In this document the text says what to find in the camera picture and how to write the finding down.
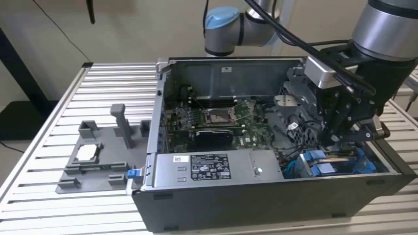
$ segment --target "motherboard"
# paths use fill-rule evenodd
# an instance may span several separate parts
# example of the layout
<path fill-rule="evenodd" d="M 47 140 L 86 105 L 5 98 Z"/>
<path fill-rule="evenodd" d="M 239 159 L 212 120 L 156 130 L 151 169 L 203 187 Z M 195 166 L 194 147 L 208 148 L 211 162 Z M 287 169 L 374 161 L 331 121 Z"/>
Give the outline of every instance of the motherboard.
<path fill-rule="evenodd" d="M 174 107 L 166 110 L 170 153 L 277 148 L 257 99 L 206 103 L 192 98 Z"/>

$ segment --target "label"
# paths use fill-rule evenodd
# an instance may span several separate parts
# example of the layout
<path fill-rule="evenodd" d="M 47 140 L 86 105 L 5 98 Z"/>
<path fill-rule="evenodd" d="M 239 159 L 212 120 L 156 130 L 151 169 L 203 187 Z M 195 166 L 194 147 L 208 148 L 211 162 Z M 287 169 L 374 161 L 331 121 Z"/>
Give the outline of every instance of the label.
<path fill-rule="evenodd" d="M 232 67 L 222 67 L 220 72 L 232 72 Z"/>
<path fill-rule="evenodd" d="M 187 163 L 188 162 L 188 155 L 174 155 L 172 156 L 172 162 L 174 163 Z"/>
<path fill-rule="evenodd" d="M 192 180 L 224 180 L 231 178 L 228 155 L 203 154 L 190 155 Z"/>
<path fill-rule="evenodd" d="M 287 126 L 287 130 L 293 131 L 298 128 L 298 126 L 299 126 L 298 123 L 294 122 L 293 124 Z"/>

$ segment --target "metal slat surface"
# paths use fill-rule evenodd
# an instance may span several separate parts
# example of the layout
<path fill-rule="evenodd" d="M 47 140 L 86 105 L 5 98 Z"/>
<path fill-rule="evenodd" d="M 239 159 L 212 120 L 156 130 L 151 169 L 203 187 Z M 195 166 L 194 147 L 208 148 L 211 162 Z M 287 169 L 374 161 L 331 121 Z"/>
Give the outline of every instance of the metal slat surface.
<path fill-rule="evenodd" d="M 1 187 L 5 192 L 0 202 L 1 234 L 150 234 L 124 190 L 56 194 L 55 189 L 79 137 L 80 121 L 96 120 L 99 126 L 115 126 L 115 118 L 108 114 L 114 103 L 126 104 L 131 124 L 150 118 L 156 86 L 154 67 L 155 64 L 94 64 L 82 72 L 50 125 L 23 156 L 27 159 L 13 170 L 9 184 Z M 382 120 L 391 130 L 387 138 L 391 147 L 418 172 L 417 122 L 391 101 Z M 199 234 L 411 235 L 417 231 L 418 180 L 414 180 L 395 195 L 374 199 L 353 218 L 210 229 Z"/>

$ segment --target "blue latch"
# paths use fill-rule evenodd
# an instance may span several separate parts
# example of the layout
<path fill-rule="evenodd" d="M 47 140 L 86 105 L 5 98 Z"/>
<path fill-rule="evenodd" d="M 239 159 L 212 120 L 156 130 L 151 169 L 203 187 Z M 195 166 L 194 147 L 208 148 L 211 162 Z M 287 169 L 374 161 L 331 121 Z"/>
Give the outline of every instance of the blue latch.
<path fill-rule="evenodd" d="M 127 172 L 127 178 L 128 179 L 136 179 L 136 178 L 140 178 L 143 176 L 143 170 L 142 169 L 132 169 L 132 170 L 128 170 Z"/>

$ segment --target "green circuit board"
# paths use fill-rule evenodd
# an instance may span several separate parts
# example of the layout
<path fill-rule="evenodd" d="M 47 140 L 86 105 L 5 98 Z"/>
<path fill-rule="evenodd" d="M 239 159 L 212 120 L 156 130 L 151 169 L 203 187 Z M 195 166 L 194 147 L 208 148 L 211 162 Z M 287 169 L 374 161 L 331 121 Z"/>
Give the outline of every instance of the green circuit board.
<path fill-rule="evenodd" d="M 171 153 L 200 149 L 195 146 L 195 136 L 200 131 L 228 131 L 231 144 L 212 150 L 275 149 L 274 134 L 255 100 L 238 99 L 227 108 L 191 108 L 179 105 L 166 112 L 168 145 Z"/>

